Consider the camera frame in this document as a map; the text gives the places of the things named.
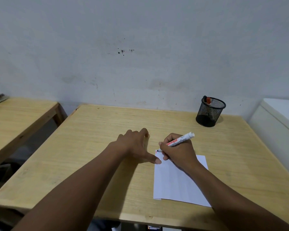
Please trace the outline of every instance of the human arm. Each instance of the human arm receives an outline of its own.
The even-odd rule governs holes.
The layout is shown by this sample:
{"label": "human arm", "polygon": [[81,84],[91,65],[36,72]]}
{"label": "human arm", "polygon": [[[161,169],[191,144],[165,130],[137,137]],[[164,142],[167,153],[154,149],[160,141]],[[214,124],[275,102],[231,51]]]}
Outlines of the human arm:
{"label": "human arm", "polygon": [[96,158],[50,191],[13,231],[87,230],[108,183],[127,155],[161,163],[144,149],[145,136],[145,128],[119,135]]}
{"label": "human arm", "polygon": [[220,181],[198,160],[191,140],[175,147],[166,143],[181,135],[170,134],[160,148],[168,158],[182,168],[197,184],[216,215],[230,230],[289,230],[289,224],[268,210],[245,198]]}

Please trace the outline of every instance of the white appliance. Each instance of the white appliance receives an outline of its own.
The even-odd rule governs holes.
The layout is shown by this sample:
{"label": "white appliance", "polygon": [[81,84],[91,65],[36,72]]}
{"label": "white appliance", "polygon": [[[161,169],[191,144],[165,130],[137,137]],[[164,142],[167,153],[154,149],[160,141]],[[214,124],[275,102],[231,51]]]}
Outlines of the white appliance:
{"label": "white appliance", "polygon": [[263,99],[248,124],[289,171],[289,100]]}

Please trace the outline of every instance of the white paper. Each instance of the white paper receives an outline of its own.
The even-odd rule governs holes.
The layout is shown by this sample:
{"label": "white paper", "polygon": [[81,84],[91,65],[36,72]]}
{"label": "white paper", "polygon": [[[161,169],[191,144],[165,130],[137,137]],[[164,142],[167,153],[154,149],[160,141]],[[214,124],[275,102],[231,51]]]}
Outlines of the white paper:
{"label": "white paper", "polygon": [[[170,160],[163,160],[163,154],[155,151],[162,161],[154,166],[154,199],[170,199],[211,207],[195,182]],[[197,155],[199,162],[208,169],[206,157]]]}

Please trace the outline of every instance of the pen holder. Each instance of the pen holder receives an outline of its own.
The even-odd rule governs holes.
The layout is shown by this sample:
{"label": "pen holder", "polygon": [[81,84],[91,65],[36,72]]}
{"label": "pen holder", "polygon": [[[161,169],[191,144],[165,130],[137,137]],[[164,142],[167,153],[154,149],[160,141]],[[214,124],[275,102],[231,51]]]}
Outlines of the pen holder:
{"label": "pen holder", "polygon": [[226,107],[224,101],[210,97],[211,104],[207,104],[204,98],[201,99],[201,106],[196,116],[196,121],[205,127],[213,127],[216,124],[222,110]]}

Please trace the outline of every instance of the wooden desk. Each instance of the wooden desk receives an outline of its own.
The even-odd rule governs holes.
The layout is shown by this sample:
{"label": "wooden desk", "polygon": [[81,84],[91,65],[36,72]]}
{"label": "wooden desk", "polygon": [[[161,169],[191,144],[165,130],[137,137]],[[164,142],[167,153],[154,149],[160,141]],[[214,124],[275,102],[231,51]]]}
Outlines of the wooden desk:
{"label": "wooden desk", "polygon": [[[289,222],[289,173],[240,116],[223,115],[206,128],[196,113],[81,105],[0,189],[0,206],[33,208],[52,188],[128,129],[146,127],[148,151],[169,133],[195,133],[195,151],[209,170],[250,200]],[[126,159],[110,182],[96,217],[219,230],[208,207],[153,199],[154,165]]]}
{"label": "wooden desk", "polygon": [[10,98],[0,103],[0,163],[49,119],[64,120],[58,102]]}

